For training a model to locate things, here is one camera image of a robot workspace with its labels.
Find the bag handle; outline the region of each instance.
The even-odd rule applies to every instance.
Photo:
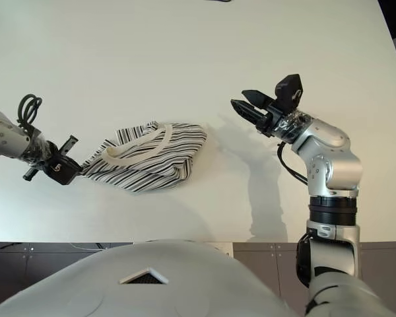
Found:
[[[152,150],[149,150],[148,152],[143,154],[135,155],[133,157],[117,158],[117,156],[122,155],[124,152],[131,149],[135,145],[141,145],[143,143],[152,141],[153,139],[158,137],[158,135],[162,133],[164,130],[166,130],[166,132],[164,133],[163,140],[160,142],[159,145],[157,145]],[[161,152],[161,150],[164,147],[166,147],[167,144],[169,143],[170,138],[172,137],[172,133],[173,133],[172,125],[166,124],[164,125],[164,127],[159,127],[157,130],[149,134],[146,134],[143,137],[139,137],[138,139],[132,140],[118,147],[108,147],[104,149],[104,151],[101,153],[101,158],[104,162],[116,166],[129,166],[129,165],[137,164],[151,157],[155,157],[159,152]]]

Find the striped bag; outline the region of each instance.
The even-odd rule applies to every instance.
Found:
[[[150,122],[116,131],[83,164],[82,175],[132,192],[173,187],[191,174],[207,134],[199,125]]]

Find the silver robot arm segment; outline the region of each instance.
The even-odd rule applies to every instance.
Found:
[[[308,316],[395,316],[360,277],[360,228],[356,198],[362,165],[340,129],[297,110],[303,88],[299,75],[285,77],[277,99],[258,90],[244,90],[248,102],[231,100],[235,111],[263,135],[282,140],[283,166],[308,185],[310,218],[296,250],[296,272],[310,288]],[[307,178],[282,161],[284,145],[305,162]]]
[[[30,138],[26,132],[0,112],[0,155],[19,158],[29,144]]]
[[[19,125],[0,112],[0,155],[28,163],[30,169],[23,176],[25,180],[31,181],[42,170],[56,182],[67,185],[82,171],[82,167],[67,156],[78,140],[71,135],[60,149],[45,140],[41,131],[32,125],[41,103],[41,98],[26,95],[18,108]]]

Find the striped tote bag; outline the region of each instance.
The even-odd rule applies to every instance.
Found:
[[[189,123],[145,125],[116,131],[83,164],[82,175],[132,192],[173,187],[191,174],[207,134]]]

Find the table surface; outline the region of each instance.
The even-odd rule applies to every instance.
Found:
[[[347,132],[363,162],[361,239],[396,240],[396,51],[377,1],[0,1],[0,110],[14,122],[25,94],[41,96],[34,125],[58,145],[78,137],[78,162],[151,120],[209,135],[188,181],[146,194],[42,173],[28,183],[23,162],[0,157],[0,241],[296,242],[307,189],[281,169],[278,140],[229,103],[274,95],[291,73],[301,110]]]

